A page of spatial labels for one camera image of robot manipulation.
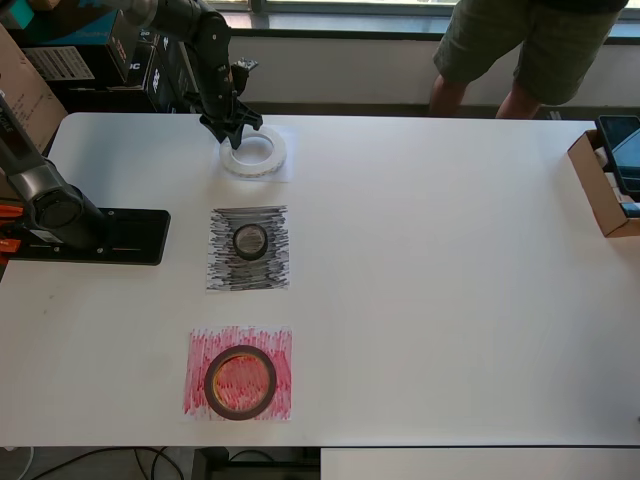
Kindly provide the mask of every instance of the olive shorts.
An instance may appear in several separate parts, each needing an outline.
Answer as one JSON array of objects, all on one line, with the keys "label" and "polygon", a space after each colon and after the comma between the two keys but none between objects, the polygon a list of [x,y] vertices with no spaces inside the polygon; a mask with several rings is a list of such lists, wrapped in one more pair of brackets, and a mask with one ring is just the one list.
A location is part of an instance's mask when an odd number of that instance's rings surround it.
[{"label": "olive shorts", "polygon": [[618,15],[531,0],[460,0],[433,60],[446,80],[469,83],[522,44],[516,82],[540,103],[560,105],[577,93]]}]

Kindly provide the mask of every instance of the paper sheet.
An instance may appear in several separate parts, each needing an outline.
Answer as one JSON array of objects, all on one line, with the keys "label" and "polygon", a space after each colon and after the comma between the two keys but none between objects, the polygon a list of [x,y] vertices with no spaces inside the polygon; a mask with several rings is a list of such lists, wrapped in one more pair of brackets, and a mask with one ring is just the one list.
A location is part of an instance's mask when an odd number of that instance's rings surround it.
[{"label": "paper sheet", "polygon": [[204,394],[207,368],[219,353],[236,345],[251,345],[265,352],[276,369],[276,391],[267,409],[253,420],[291,418],[291,350],[289,327],[218,327],[193,330],[184,387],[183,414],[188,420],[226,420],[215,413]]},{"label": "paper sheet", "polygon": [[[243,225],[258,224],[267,232],[268,248],[258,260],[240,258],[233,234]],[[287,207],[220,208],[211,212],[207,291],[240,291],[289,286]]]}]

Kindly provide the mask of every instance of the red scribbled paper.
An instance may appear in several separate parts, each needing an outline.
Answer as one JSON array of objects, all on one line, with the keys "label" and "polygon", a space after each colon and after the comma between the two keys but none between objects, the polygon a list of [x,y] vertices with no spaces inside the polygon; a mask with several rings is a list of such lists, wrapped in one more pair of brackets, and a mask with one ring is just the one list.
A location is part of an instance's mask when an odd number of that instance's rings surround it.
[{"label": "red scribbled paper", "polygon": [[192,331],[182,405],[184,415],[190,420],[225,420],[207,403],[204,377],[219,353],[236,345],[251,345],[269,356],[277,377],[271,405],[254,420],[289,420],[292,340],[288,327],[222,327]]}]

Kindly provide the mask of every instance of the person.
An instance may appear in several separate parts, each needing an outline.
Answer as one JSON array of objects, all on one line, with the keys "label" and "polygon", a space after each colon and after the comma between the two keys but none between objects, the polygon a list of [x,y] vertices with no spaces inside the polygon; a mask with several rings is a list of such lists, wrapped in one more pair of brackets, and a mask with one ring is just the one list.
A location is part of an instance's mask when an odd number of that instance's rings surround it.
[{"label": "person", "polygon": [[469,83],[522,44],[496,118],[531,119],[575,96],[628,0],[460,0],[434,55],[431,116],[455,114]]}]

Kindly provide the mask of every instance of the white tape roll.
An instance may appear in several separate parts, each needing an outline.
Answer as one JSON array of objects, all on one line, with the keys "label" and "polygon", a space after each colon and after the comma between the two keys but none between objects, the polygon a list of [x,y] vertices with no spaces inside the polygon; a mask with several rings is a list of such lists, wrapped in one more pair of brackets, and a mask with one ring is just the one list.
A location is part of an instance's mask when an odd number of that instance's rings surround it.
[{"label": "white tape roll", "polygon": [[240,177],[255,178],[275,172],[282,166],[287,159],[287,146],[278,132],[269,127],[262,127],[257,132],[247,128],[242,134],[243,140],[254,137],[264,138],[273,145],[271,155],[262,162],[243,163],[235,157],[235,151],[227,138],[220,145],[220,158],[224,168]]}]

